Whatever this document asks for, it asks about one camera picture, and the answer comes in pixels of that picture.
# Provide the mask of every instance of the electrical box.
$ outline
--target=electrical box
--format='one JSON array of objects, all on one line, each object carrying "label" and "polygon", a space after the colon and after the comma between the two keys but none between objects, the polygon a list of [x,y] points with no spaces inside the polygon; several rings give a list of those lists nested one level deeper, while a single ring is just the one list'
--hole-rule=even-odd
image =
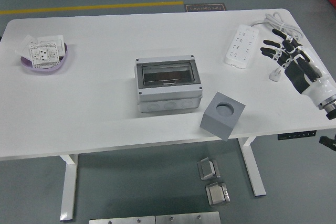
[{"label": "electrical box", "polygon": [[140,112],[197,108],[203,96],[193,55],[136,59],[135,79]]}]

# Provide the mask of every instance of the gray cube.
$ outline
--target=gray cube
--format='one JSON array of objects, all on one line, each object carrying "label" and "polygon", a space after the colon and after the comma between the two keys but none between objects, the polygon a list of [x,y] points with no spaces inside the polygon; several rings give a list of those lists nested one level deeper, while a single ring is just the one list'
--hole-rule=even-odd
[{"label": "gray cube", "polygon": [[244,104],[217,92],[203,114],[200,127],[228,140],[244,108]]}]

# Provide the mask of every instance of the gray floor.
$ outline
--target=gray floor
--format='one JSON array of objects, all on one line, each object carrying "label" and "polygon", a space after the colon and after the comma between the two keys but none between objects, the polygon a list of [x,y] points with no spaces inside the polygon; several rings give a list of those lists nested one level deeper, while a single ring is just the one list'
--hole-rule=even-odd
[{"label": "gray floor", "polygon": [[[336,10],[327,0],[0,0],[0,10],[162,1],[285,8],[336,78]],[[183,11],[166,6],[0,15],[0,35],[15,18]],[[267,192],[262,197],[253,196],[237,140],[82,154],[69,222],[219,211],[222,223],[336,223],[336,153],[318,143],[335,133],[284,141],[258,137],[252,147]],[[196,165],[207,156],[218,161],[230,205],[208,206],[209,183],[199,179]],[[0,162],[0,223],[59,223],[64,171],[60,157]]]}]

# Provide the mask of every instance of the table leg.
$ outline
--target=table leg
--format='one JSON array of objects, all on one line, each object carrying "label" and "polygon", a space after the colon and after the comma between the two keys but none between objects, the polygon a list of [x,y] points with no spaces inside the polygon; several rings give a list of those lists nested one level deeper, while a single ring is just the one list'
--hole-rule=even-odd
[{"label": "table leg", "polygon": [[61,155],[66,163],[60,220],[72,220],[75,203],[78,154]]},{"label": "table leg", "polygon": [[238,141],[240,144],[241,152],[243,153],[247,173],[250,177],[250,182],[253,188],[254,195],[261,196],[266,195],[266,192],[251,148],[251,143],[255,138],[255,136],[238,138]]}]

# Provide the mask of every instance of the purple bowl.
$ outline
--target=purple bowl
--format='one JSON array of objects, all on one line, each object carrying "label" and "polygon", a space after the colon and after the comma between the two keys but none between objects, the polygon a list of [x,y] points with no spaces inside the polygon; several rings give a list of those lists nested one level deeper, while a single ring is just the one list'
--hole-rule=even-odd
[{"label": "purple bowl", "polygon": [[57,66],[51,67],[51,68],[33,68],[33,64],[31,63],[30,60],[26,59],[25,57],[21,56],[21,63],[23,66],[26,68],[32,70],[32,71],[38,71],[38,72],[51,72],[59,69],[62,65],[65,59],[67,58],[67,44],[64,43],[64,48],[65,48],[65,55],[59,59],[59,64]]}]

